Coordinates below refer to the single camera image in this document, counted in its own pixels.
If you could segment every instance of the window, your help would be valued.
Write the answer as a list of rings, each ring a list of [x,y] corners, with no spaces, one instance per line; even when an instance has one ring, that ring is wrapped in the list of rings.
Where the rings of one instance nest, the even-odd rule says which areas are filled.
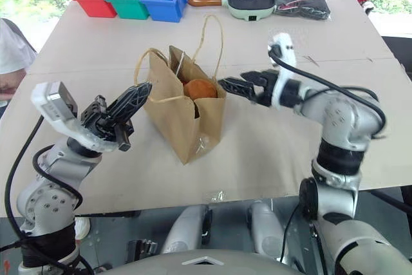
[[[39,51],[70,0],[0,0],[0,17],[11,19]]]

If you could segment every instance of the gray floor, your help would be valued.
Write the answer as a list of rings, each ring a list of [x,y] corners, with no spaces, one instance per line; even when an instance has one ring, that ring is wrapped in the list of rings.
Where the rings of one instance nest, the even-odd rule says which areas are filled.
[[[387,193],[401,199],[398,188],[387,189]],[[283,223],[287,222],[291,210],[297,203],[297,197],[265,200],[273,203],[275,211]],[[232,249],[253,251],[250,233],[245,224],[245,214],[251,201],[230,202],[210,205],[213,210],[213,223],[210,243],[203,248]],[[183,207],[145,210],[140,216],[132,218],[91,218],[91,232],[80,245],[81,253],[92,267],[110,263],[118,267],[126,262],[127,243],[129,240],[150,239],[162,246],[175,219]],[[406,215],[392,206],[385,204],[369,193],[360,193],[357,218],[372,224],[405,256],[412,256],[412,239],[409,233]],[[15,240],[7,219],[0,218],[0,244],[6,245]],[[310,237],[307,223],[296,216],[288,235],[290,252],[304,265],[307,274],[320,274],[317,270],[317,251]],[[17,274],[21,261],[18,249],[6,251],[1,255],[2,271],[8,260],[11,269],[8,275]]]

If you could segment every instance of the black cable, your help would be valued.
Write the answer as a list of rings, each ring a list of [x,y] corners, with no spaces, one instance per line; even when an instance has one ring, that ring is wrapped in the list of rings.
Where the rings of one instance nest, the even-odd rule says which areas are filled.
[[[20,246],[21,246],[21,242],[16,241],[16,242],[8,244],[6,246],[0,247],[0,252],[7,251],[8,249],[12,249],[12,248],[18,248]]]
[[[376,101],[379,101],[379,98],[377,96],[377,94],[367,88],[363,88],[363,87],[356,87],[356,86],[340,86],[341,88],[344,88],[346,90],[355,90],[355,91],[362,91],[364,93],[367,93],[369,96],[371,96],[372,98],[374,98]],[[331,88],[325,88],[323,90],[319,90],[313,94],[311,94],[310,96],[307,96],[305,99],[302,100],[302,103],[305,103],[306,101],[311,100],[314,97],[317,97],[319,95],[321,95],[322,93],[326,93],[327,91],[333,91],[333,89]]]
[[[57,260],[45,255],[42,251],[40,251],[36,246],[33,246],[30,244],[30,238],[19,228],[19,225],[16,222],[16,219],[13,214],[12,210],[12,205],[10,202],[10,193],[12,190],[12,184],[13,184],[13,178],[15,176],[15,172],[17,171],[17,167],[20,164],[21,159],[23,158],[24,153],[28,149],[28,146],[32,142],[35,134],[40,128],[40,125],[42,124],[44,118],[43,116],[39,117],[39,120],[37,121],[36,125],[34,126],[32,132],[30,133],[29,137],[27,138],[27,141],[24,143],[23,147],[21,148],[18,156],[16,157],[13,166],[8,174],[7,181],[6,181],[6,187],[5,187],[5,209],[6,209],[6,214],[8,221],[10,222],[10,225],[12,226],[12,229],[14,230],[14,233],[19,237],[20,242],[22,244],[25,244],[27,248],[32,250],[38,257],[40,257],[41,260],[45,261],[48,264],[54,265],[55,267],[58,267],[59,269],[64,270],[65,272],[69,272],[71,274],[76,273],[77,271],[69,267],[65,264],[62,264],[58,262]]]
[[[328,275],[328,268],[326,266],[326,259],[324,258],[322,241],[321,241],[321,238],[319,237],[319,233],[317,232],[314,226],[313,226],[313,229],[316,235],[315,240],[316,240],[317,248],[319,250],[319,257],[321,259],[323,275]]]
[[[49,181],[51,181],[53,183],[56,183],[60,187],[64,188],[65,190],[67,190],[71,194],[73,194],[76,197],[76,199],[78,200],[77,205],[76,205],[76,208],[78,208],[81,205],[81,203],[83,202],[82,195],[76,189],[72,188],[72,186],[62,182],[61,180],[58,180],[54,176],[52,176],[52,175],[46,173],[45,171],[43,171],[42,168],[39,166],[40,156],[42,154],[44,154],[45,152],[47,152],[52,147],[53,147],[53,145],[46,146],[46,147],[40,149],[38,152],[36,152],[36,154],[34,154],[33,160],[32,160],[33,167],[36,170],[36,172],[39,173],[41,176],[43,176],[44,178],[48,179]]]
[[[268,54],[269,54],[269,57],[270,57],[271,59],[273,59],[274,62],[276,62],[278,65],[284,67],[285,69],[290,70],[290,71],[292,71],[292,72],[294,72],[294,73],[296,73],[296,74],[302,75],[303,77],[307,77],[308,79],[312,79],[312,80],[314,80],[314,81],[316,81],[316,82],[318,82],[318,83],[321,83],[321,84],[327,86],[328,88],[333,89],[333,90],[336,90],[336,91],[338,91],[339,93],[342,93],[342,94],[348,96],[349,98],[351,98],[351,99],[353,99],[353,100],[355,100],[355,101],[357,101],[357,102],[359,102],[359,103],[361,103],[361,104],[363,104],[363,105],[371,108],[373,111],[375,111],[376,114],[380,117],[380,119],[381,119],[381,121],[382,121],[382,124],[380,125],[380,128],[377,130],[377,132],[375,132],[375,133],[373,134],[373,136],[377,135],[378,133],[380,133],[380,132],[384,129],[384,127],[385,127],[385,125],[386,125],[386,116],[385,116],[385,113],[384,113],[379,107],[377,107],[376,105],[374,105],[373,103],[370,103],[369,101],[367,101],[367,100],[365,100],[365,99],[363,99],[363,98],[355,95],[354,93],[351,93],[349,90],[346,90],[346,89],[344,89],[344,88],[341,88],[340,86],[338,86],[338,85],[336,85],[336,84],[334,84],[334,83],[332,83],[332,82],[329,82],[328,80],[322,79],[321,77],[318,77],[318,76],[316,76],[316,75],[314,75],[314,74],[311,74],[311,73],[309,73],[309,72],[306,72],[306,71],[297,69],[297,68],[295,68],[295,67],[293,67],[293,66],[291,66],[291,65],[289,65],[289,64],[287,64],[287,63],[285,63],[285,62],[283,62],[279,57],[276,56],[276,54],[275,54],[275,52],[274,52],[273,49],[271,49],[271,50],[268,52]]]
[[[12,228],[14,230],[14,233],[16,233],[16,235],[19,237],[20,240],[25,239],[26,235],[25,235],[25,233],[23,233],[20,230],[20,227],[17,224],[17,222],[14,218],[14,215],[13,215],[12,205],[10,203],[10,193],[11,193],[11,190],[12,190],[12,182],[13,182],[15,172],[17,170],[17,166],[19,165],[24,153],[28,149],[28,146],[32,142],[35,134],[37,133],[37,130],[39,130],[40,125],[43,122],[43,119],[44,119],[44,117],[40,116],[40,118],[37,121],[36,125],[34,126],[32,132],[30,133],[30,136],[27,138],[26,143],[24,143],[24,146],[21,148],[20,153],[18,154],[17,158],[15,159],[15,161],[13,163],[13,166],[10,170],[10,173],[8,174],[7,181],[6,181],[6,187],[5,187],[5,209],[6,209],[6,214],[7,214],[8,221],[10,222],[10,225],[12,226]]]
[[[95,274],[95,272],[91,268],[90,264],[82,256],[80,256],[80,262],[85,266],[86,270],[88,270],[89,275],[94,275]]]
[[[292,259],[292,261],[293,261],[294,265],[296,266],[297,270],[300,273],[306,274],[306,272],[304,271],[303,266],[301,265],[301,263],[295,257]]]
[[[282,263],[283,257],[285,256],[286,237],[288,236],[289,226],[290,226],[290,223],[292,222],[292,218],[294,217],[294,214],[296,213],[296,211],[297,211],[298,208],[299,208],[299,203],[296,205],[296,207],[295,207],[295,209],[293,210],[292,214],[290,214],[288,223],[286,224],[286,227],[285,227],[285,233],[283,234],[282,253],[281,253],[280,263]]]
[[[398,210],[406,214],[412,215],[412,206],[404,202],[401,202],[395,198],[392,198],[391,196],[379,190],[371,190],[370,193],[376,196],[377,198],[380,198],[382,201],[392,205],[393,207],[396,207]]]

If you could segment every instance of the person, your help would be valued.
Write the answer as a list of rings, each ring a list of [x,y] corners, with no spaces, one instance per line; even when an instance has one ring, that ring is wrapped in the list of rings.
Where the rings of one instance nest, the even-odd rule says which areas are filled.
[[[36,55],[20,29],[0,19],[0,118]]]

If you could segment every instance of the blue bin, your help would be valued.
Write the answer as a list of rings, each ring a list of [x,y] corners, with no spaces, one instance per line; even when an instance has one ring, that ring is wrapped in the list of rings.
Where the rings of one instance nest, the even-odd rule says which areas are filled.
[[[187,0],[140,0],[146,5],[152,20],[179,23]]]

